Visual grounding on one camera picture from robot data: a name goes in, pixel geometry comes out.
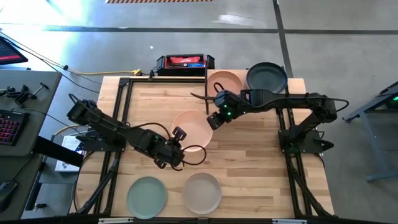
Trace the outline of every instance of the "red backlit keyboard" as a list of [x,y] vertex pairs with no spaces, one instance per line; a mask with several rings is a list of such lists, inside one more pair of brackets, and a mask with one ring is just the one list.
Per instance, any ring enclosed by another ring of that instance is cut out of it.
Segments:
[[0,110],[0,145],[15,146],[29,113]]

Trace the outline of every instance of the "concrete floor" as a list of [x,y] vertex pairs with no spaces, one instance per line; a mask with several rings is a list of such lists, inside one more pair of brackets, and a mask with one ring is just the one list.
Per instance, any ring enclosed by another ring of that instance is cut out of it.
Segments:
[[[105,4],[103,0],[29,1],[17,7],[5,1],[0,12],[3,31],[60,63],[85,72],[134,70],[148,72],[165,54],[206,53],[217,68],[248,68],[258,62],[284,64],[278,34],[159,33],[159,32],[44,32],[39,24],[90,27],[178,27],[276,29],[272,0],[169,4]],[[285,29],[396,30],[398,2],[394,0],[279,0]],[[293,76],[304,78],[309,92],[344,98],[350,106],[339,115],[372,99],[397,81],[396,35],[287,34]],[[51,70],[35,58],[18,66]],[[64,73],[93,90],[100,86]],[[89,77],[97,82],[101,77]],[[98,95],[62,79],[49,114],[70,124],[65,112],[72,102],[67,94],[97,100]],[[49,138],[62,124],[46,119],[41,131]],[[360,120],[337,120],[321,125],[325,139],[335,147],[325,153],[326,174],[337,215],[344,218],[398,222],[398,178],[369,184],[365,175],[377,171],[373,152]],[[40,194],[50,212],[24,217],[65,214],[70,188],[46,185],[53,195]]]

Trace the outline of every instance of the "computer monitor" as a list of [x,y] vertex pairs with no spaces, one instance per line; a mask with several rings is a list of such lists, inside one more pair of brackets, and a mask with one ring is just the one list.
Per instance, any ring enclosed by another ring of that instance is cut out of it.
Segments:
[[0,37],[0,65],[27,62],[27,58],[19,53],[10,43]]

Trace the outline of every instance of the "wooden tabletop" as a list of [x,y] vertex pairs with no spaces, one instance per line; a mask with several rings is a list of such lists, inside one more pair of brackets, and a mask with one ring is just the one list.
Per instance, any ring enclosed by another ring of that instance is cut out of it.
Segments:
[[[229,70],[243,81],[246,70]],[[212,75],[217,70],[209,70]],[[112,115],[120,77],[104,77],[98,98],[98,108]],[[158,122],[170,128],[174,118],[186,110],[205,113],[205,102],[190,95],[204,95],[202,83],[135,83],[132,89],[127,121],[131,125]],[[291,93],[305,93],[304,80],[289,79]],[[210,113],[216,111],[210,105]],[[309,110],[294,110],[298,124],[310,114]],[[127,209],[126,197],[130,186],[140,177],[153,176],[167,188],[167,204],[158,217],[199,217],[183,202],[182,189],[193,174],[206,172],[215,176],[221,184],[223,198],[219,207],[204,217],[218,218],[293,218],[292,199],[284,156],[280,152],[277,132],[279,128],[274,110],[247,114],[214,131],[206,147],[206,161],[199,166],[186,166],[176,172],[169,166],[159,169],[152,159],[126,147],[122,155],[114,193],[112,216],[132,216]],[[157,126],[148,126],[158,133]],[[98,185],[104,154],[94,153],[85,162],[78,179],[76,202],[81,207]],[[187,152],[186,161],[199,161],[202,152]],[[325,171],[320,158],[303,155],[307,184],[324,208],[333,213]],[[106,197],[103,197],[103,210]],[[300,208],[304,211],[303,198],[297,192]]]

